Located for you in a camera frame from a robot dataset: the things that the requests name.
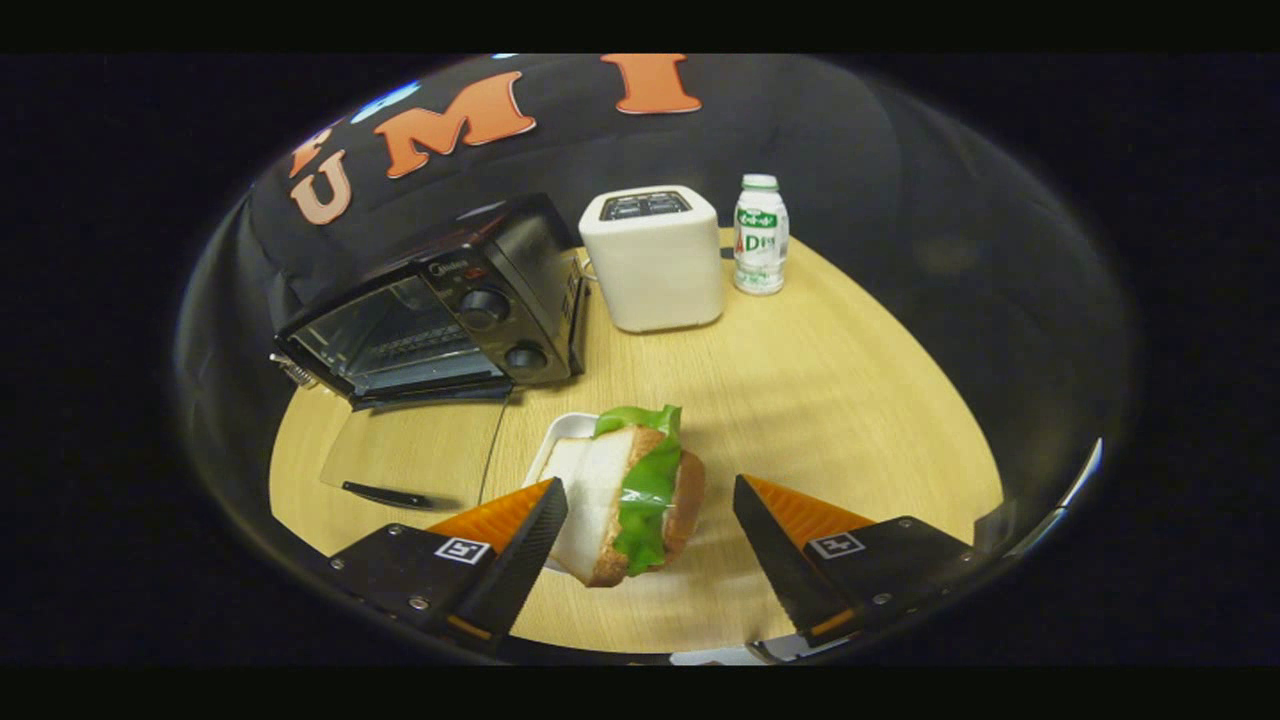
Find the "letter m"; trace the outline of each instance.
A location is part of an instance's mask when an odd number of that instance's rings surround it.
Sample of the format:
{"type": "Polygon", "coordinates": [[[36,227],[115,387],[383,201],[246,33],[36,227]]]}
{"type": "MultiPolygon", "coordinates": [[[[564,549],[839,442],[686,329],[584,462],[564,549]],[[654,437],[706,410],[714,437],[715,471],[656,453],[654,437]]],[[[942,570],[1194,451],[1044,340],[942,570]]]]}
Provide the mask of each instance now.
{"type": "Polygon", "coordinates": [[[374,128],[387,140],[387,152],[392,165],[387,177],[399,178],[421,168],[429,160],[419,146],[440,155],[453,152],[462,135],[462,123],[468,126],[462,142],[484,145],[534,129],[538,120],[520,114],[512,92],[518,72],[502,73],[474,82],[453,99],[443,115],[413,108],[374,128]]]}

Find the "bottle cap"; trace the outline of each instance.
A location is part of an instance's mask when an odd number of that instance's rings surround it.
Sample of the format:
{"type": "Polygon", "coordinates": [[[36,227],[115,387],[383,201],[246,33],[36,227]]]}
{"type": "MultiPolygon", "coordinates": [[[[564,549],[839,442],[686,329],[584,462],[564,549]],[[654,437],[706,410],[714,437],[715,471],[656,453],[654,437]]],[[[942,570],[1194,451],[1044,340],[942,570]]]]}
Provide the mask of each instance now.
{"type": "Polygon", "coordinates": [[[758,173],[748,173],[742,176],[742,188],[750,190],[777,190],[778,178],[773,176],[762,176],[758,173]]]}

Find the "white toaster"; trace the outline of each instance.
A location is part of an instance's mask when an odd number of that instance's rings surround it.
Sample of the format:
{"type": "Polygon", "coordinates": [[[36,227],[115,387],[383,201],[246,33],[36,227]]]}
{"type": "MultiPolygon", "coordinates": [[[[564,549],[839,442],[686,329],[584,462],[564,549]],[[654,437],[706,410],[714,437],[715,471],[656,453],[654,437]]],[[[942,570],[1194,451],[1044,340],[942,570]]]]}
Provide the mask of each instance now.
{"type": "Polygon", "coordinates": [[[692,190],[605,192],[586,206],[577,229],[620,329],[704,325],[724,311],[716,209],[692,190]]]}

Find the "wooden table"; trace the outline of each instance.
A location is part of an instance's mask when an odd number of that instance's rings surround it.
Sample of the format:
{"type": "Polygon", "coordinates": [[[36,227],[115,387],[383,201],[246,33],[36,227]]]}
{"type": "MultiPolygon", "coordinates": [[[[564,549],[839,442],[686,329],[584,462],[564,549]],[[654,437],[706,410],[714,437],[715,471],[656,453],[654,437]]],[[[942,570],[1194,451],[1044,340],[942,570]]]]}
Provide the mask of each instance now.
{"type": "MultiPolygon", "coordinates": [[[[731,240],[723,229],[722,243],[731,240]]],[[[500,420],[479,404],[352,414],[326,389],[298,391],[271,459],[273,514],[332,555],[387,523],[425,528],[453,511],[397,510],[323,475],[424,488],[452,482],[447,487],[470,507],[520,488],[559,415],[669,402],[684,407],[685,447],[707,465],[707,498],[685,555],[617,588],[588,589],[544,570],[513,635],[599,651],[681,652],[792,634],[733,516],[737,473],[873,520],[914,515],[972,543],[974,520],[1002,501],[978,423],[888,311],[791,242],[786,286],[773,296],[735,290],[733,264],[724,261],[724,315],[704,328],[623,333],[595,288],[586,373],[524,391],[500,420]]]]}

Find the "toaster oven knob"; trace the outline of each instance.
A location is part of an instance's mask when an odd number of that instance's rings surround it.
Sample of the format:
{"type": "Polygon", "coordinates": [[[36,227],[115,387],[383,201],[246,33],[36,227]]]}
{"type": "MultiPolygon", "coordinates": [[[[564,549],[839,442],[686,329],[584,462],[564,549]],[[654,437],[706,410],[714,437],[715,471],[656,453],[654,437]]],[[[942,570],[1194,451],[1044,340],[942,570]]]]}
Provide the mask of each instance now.
{"type": "Polygon", "coordinates": [[[507,299],[492,290],[472,290],[458,302],[458,318],[472,331],[488,331],[507,319],[507,299]]]}
{"type": "Polygon", "coordinates": [[[507,351],[507,366],[512,370],[541,370],[547,366],[547,356],[536,347],[512,347],[507,351]]]}

